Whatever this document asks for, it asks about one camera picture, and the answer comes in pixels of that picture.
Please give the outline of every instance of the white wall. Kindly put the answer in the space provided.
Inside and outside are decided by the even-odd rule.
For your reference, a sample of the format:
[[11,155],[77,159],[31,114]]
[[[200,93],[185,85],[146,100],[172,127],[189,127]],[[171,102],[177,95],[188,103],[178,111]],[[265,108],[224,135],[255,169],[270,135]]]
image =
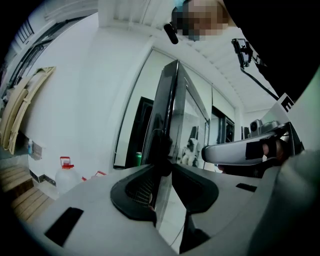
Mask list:
[[233,122],[235,121],[235,109],[215,88],[212,88],[212,105],[224,113]]
[[34,97],[22,126],[43,147],[41,160],[29,157],[30,170],[54,179],[60,156],[70,156],[86,178],[113,170],[129,92],[152,45],[152,39],[129,31],[98,28],[94,14],[47,47],[32,69],[56,70]]

